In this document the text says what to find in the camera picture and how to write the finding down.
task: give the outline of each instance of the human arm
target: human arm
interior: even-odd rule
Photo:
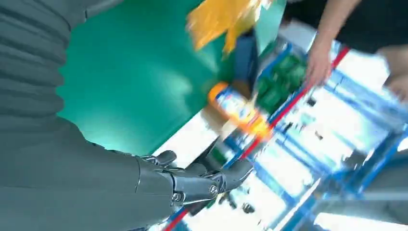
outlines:
[[[323,83],[331,72],[330,50],[350,13],[361,0],[328,0],[309,51],[306,72],[309,84]]]

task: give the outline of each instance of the plastic bottle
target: plastic bottle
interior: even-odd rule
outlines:
[[[208,99],[225,118],[230,119],[241,130],[268,139],[271,130],[267,120],[243,96],[227,83],[216,84],[209,92]]]

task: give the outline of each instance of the white surface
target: white surface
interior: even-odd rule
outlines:
[[[218,137],[202,118],[202,112],[203,110],[199,111],[153,155],[172,150],[177,155],[174,162],[177,167],[186,168],[191,164]]]

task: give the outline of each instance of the screw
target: screw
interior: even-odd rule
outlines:
[[[173,194],[173,196],[171,197],[171,200],[172,200],[173,202],[180,202],[182,198],[183,198],[183,195],[181,195],[180,193],[175,193],[175,194]]]
[[[218,193],[218,187],[216,185],[214,185],[214,184],[211,185],[210,186],[210,193],[215,196]]]

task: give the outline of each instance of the green mat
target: green mat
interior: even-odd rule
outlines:
[[[107,149],[157,149],[206,105],[214,84],[232,77],[232,59],[221,61],[224,37],[193,50],[185,18],[199,3],[127,0],[76,28],[60,115]],[[284,3],[262,13],[261,49],[275,38]]]

